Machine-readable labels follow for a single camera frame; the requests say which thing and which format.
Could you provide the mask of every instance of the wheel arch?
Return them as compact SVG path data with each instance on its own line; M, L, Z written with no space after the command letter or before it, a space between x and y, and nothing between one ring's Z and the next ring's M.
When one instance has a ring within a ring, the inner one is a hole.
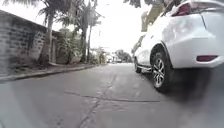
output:
M172 62L171 62L171 60L170 60L170 55L169 55L169 52L168 52L168 50L167 50L167 47L166 47L165 43L162 42L162 41L160 41L159 43L157 43L157 44L152 48L152 51L151 51L151 54L150 54L150 64L152 64L152 56L153 56L153 54L156 53L158 50L159 50L159 51L162 50L162 51L165 53L166 57L168 58L168 61L169 61L170 64L171 64L171 67L173 68L173 65L172 65Z

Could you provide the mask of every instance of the curb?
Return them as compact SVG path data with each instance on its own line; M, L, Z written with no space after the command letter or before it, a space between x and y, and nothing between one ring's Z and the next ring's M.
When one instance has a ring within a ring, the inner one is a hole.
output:
M27 79L32 77L45 77L53 74L59 74L59 73L66 73L66 72L72 72L72 71L80 71L84 69L94 68L100 65L89 65L89 66L82 66L82 67L75 67L75 68L63 68L63 69L57 69L57 70L40 70L39 72L33 72L33 73L26 73L26 74L18 74L18 75L11 75L11 76L5 76L0 77L0 83L7 82L7 81L16 81L20 79Z

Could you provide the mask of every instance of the road crack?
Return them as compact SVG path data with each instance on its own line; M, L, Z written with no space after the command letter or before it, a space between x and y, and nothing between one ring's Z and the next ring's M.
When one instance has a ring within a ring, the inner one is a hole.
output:
M88 96L88 95L81 95L76 92L65 92L66 94L69 95L75 95L75 96L80 96L84 98L91 98L91 99L100 99L104 101L117 101L117 102L142 102L142 103L150 103L150 102L161 102L161 100L128 100L128 99L115 99L115 98L104 98L104 97L98 97L98 96Z
M81 94L78 94L78 93L65 92L66 94L73 94L73 95L77 95L77 96L81 96L81 97L96 98L97 99L96 103L93 105L93 107L89 110L87 115L81 120L81 122L77 125L76 128L81 128L81 126L90 118L90 116L94 112L94 110L100 105L100 101L103 99L106 92L113 86L116 78L117 78L117 75L115 74L111 83L110 83L110 85L103 91L103 93L99 97L82 96Z

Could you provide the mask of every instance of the fender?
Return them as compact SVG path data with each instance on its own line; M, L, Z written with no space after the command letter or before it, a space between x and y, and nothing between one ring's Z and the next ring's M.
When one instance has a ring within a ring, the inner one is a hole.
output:
M167 49L167 47L166 47L166 44L165 44L163 41L158 41L158 42L159 42L159 43L157 43L157 44L155 44L155 45L153 46L152 51L153 51L153 49L156 47L156 45L162 45L163 50L164 50L165 55L166 55L166 58L168 58L168 61L170 62L171 66L173 67L172 62L171 62L171 60L170 60L170 55L169 55L168 49Z

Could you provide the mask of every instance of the alloy rim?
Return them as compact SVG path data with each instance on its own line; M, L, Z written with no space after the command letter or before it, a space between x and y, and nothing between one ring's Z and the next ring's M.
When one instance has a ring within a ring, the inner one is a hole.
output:
M157 59L153 65L153 79L155 86L158 88L164 82L165 66L161 59Z

